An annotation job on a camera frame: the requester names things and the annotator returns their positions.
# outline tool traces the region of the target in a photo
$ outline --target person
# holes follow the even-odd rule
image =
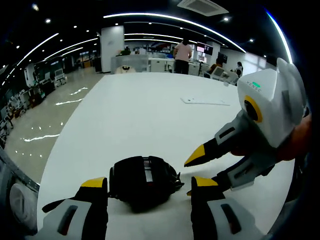
[[[239,78],[242,76],[243,71],[244,71],[244,67],[242,66],[242,63],[240,61],[237,62],[237,68],[234,70],[231,70],[231,72],[235,72]]]
[[[220,68],[222,68],[222,67],[223,67],[222,64],[223,64],[223,60],[222,60],[221,58],[217,58],[217,59],[215,60],[215,64],[213,64],[213,65],[209,68],[209,70],[207,71],[207,73],[208,73],[208,74],[212,74],[212,73],[214,72],[214,70],[216,69],[217,66],[220,67]]]
[[[189,59],[192,57],[192,49],[188,45],[189,40],[184,38],[173,51],[174,72],[176,74],[188,74],[189,72]]]

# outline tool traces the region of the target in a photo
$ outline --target reflective floor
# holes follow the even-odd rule
[[[47,159],[64,125],[104,75],[88,67],[66,76],[66,84],[49,94],[40,105],[12,119],[14,128],[4,150],[37,183],[41,182]]]

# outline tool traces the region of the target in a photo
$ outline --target white pillar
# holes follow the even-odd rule
[[[102,72],[111,71],[111,58],[125,49],[124,26],[105,27],[101,30],[101,67]]]
[[[26,68],[24,69],[24,78],[25,78],[25,83],[28,87],[32,87],[34,85],[34,71],[35,71],[35,66],[33,63],[30,63]]]
[[[218,53],[220,52],[220,44],[215,43],[213,41],[207,41],[206,44],[213,46],[213,52],[212,52],[212,56],[210,57],[210,61],[208,61],[207,63],[211,66],[212,64],[216,63],[216,60],[218,58]]]

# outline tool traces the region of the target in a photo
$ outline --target white table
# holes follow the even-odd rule
[[[180,99],[212,95],[231,105],[185,104]],[[51,151],[38,195],[38,229],[44,205],[73,197],[88,179],[109,177],[110,167],[122,159],[157,156],[181,172],[185,185],[164,204],[141,214],[109,199],[106,239],[192,240],[186,195],[191,176],[213,177],[240,157],[228,153],[189,168],[184,162],[239,110],[237,88],[208,78],[153,72],[103,77],[74,111]],[[266,234],[285,202],[293,168],[293,161],[280,162],[268,176],[257,177],[253,186],[228,190],[225,196],[248,209]]]

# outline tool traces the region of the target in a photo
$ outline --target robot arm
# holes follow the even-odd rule
[[[213,178],[225,191],[252,185],[255,177],[277,163],[277,148],[301,122],[306,106],[306,93],[297,68],[281,58],[277,66],[278,71],[265,69],[239,78],[241,111],[215,138],[199,146],[184,163],[185,167],[218,159],[239,142],[248,142],[251,154]]]

